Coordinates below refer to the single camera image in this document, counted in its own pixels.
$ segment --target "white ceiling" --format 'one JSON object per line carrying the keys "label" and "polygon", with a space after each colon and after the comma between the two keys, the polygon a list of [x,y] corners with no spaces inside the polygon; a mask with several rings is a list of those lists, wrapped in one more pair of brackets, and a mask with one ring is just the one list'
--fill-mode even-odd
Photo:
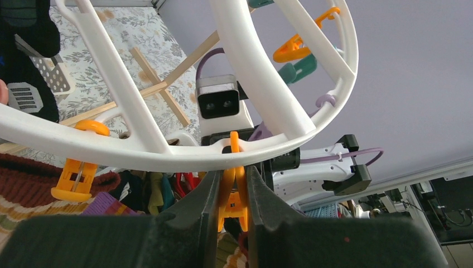
{"label": "white ceiling", "polygon": [[[325,1],[301,0],[312,17]],[[358,34],[360,63],[353,94],[340,115],[303,148],[332,144],[352,133],[362,148],[383,147],[370,166],[374,180],[396,178],[473,157],[473,1],[348,1]],[[214,30],[208,0],[170,0],[160,10],[165,24],[190,54]],[[271,58],[295,34],[275,4],[253,20]],[[337,44],[334,23],[324,32]],[[231,73],[224,56],[203,75]],[[291,86],[308,110],[333,88],[322,68]],[[256,110],[249,105],[255,123]],[[369,157],[359,158],[362,162]]]}

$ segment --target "purple fabric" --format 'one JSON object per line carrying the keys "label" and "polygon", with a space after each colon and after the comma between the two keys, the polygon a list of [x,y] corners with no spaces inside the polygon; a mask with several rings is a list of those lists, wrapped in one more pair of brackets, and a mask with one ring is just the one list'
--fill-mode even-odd
{"label": "purple fabric", "polygon": [[[113,205],[121,203],[118,202],[113,196],[109,193],[99,193],[94,201],[82,212],[81,215],[93,216],[93,215],[106,215],[106,211]],[[138,215],[138,213],[127,208],[128,211],[126,215]]]}

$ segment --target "perforated metal plate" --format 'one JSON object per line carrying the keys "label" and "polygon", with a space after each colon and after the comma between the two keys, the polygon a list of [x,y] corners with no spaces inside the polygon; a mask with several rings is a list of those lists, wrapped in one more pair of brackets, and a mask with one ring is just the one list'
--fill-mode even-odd
{"label": "perforated metal plate", "polygon": [[311,218],[338,218],[337,204],[326,205],[325,207],[304,211]]}
{"label": "perforated metal plate", "polygon": [[59,56],[55,56],[57,64],[52,60],[44,58],[33,58],[31,60],[38,68],[40,74],[43,76],[46,84],[51,88],[54,95],[68,95],[75,89],[73,82],[66,65],[62,62]]}

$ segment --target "black cable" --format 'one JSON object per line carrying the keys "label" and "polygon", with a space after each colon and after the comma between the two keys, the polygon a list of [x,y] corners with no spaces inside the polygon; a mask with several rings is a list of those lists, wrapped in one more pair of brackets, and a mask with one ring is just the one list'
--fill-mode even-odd
{"label": "black cable", "polygon": [[460,223],[454,222],[452,219],[450,219],[448,217],[447,213],[445,213],[445,210],[443,210],[443,208],[440,208],[440,210],[442,211],[443,216],[447,219],[447,221],[449,221],[453,225],[456,225],[458,227],[468,227],[468,226],[471,226],[473,224],[473,217],[472,217],[469,224],[463,225],[463,223],[466,221],[466,218],[465,218],[465,213],[462,210],[458,211],[460,213],[461,217],[463,218],[463,221],[461,221]]}
{"label": "black cable", "polygon": [[411,203],[409,203],[409,202],[405,202],[405,201],[401,201],[401,203],[403,203],[404,205],[410,205],[411,207],[413,207],[413,208],[417,209],[418,211],[420,211],[420,212],[422,212],[422,213],[425,214],[425,211],[421,210],[421,209],[418,208],[416,205],[413,205],[413,204],[411,204]]}

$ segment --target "black fabric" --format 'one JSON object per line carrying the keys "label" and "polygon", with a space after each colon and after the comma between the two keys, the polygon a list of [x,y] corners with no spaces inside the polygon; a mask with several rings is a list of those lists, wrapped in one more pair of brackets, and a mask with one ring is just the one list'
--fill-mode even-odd
{"label": "black fabric", "polygon": [[59,53],[60,34],[49,16],[49,0],[1,0],[0,3],[2,31],[17,34],[44,58]]}
{"label": "black fabric", "polygon": [[56,99],[30,57],[16,49],[13,35],[0,31],[0,79],[9,83],[25,82],[38,89],[43,107],[31,113],[43,119],[59,122]]}
{"label": "black fabric", "polygon": [[10,25],[29,27],[36,23],[36,0],[0,1],[3,20]]}
{"label": "black fabric", "polygon": [[128,170],[122,171],[119,174],[121,178],[120,184],[109,194],[119,200],[125,185],[128,183],[130,186],[129,193],[120,202],[134,211],[144,211],[142,194],[143,183],[141,179],[131,174]]}
{"label": "black fabric", "polygon": [[240,225],[240,220],[238,218],[226,218],[224,220],[223,227],[237,241],[243,232]]}
{"label": "black fabric", "polygon": [[60,35],[49,17],[49,8],[49,0],[0,0],[0,79],[7,86],[25,82],[37,88],[43,107],[31,114],[59,122],[59,110],[51,89],[31,59],[15,45],[17,34],[43,57],[59,53]]}

